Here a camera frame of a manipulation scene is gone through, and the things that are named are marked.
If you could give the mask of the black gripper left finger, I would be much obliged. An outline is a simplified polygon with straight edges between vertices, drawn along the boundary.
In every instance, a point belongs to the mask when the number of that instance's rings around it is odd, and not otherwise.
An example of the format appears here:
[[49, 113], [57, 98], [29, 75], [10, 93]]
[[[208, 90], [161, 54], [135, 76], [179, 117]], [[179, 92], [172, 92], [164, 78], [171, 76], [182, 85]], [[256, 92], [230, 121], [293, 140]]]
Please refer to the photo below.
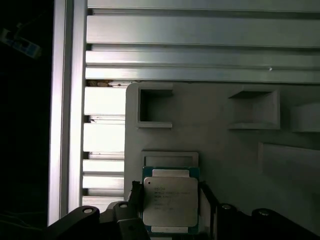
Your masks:
[[47, 227], [48, 240], [149, 240], [140, 217], [144, 187], [132, 182], [127, 201], [109, 204], [104, 212], [85, 205], [71, 211]]

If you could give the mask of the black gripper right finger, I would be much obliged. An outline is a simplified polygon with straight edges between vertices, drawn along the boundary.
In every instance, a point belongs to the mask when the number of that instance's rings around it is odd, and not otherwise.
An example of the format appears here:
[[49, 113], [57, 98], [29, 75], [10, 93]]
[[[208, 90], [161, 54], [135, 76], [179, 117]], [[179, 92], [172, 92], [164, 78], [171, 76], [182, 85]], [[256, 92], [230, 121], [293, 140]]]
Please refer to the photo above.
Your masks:
[[210, 240], [318, 240], [320, 237], [283, 215], [267, 208], [250, 215], [229, 203], [220, 203], [206, 183], [199, 184], [199, 212], [209, 217]]

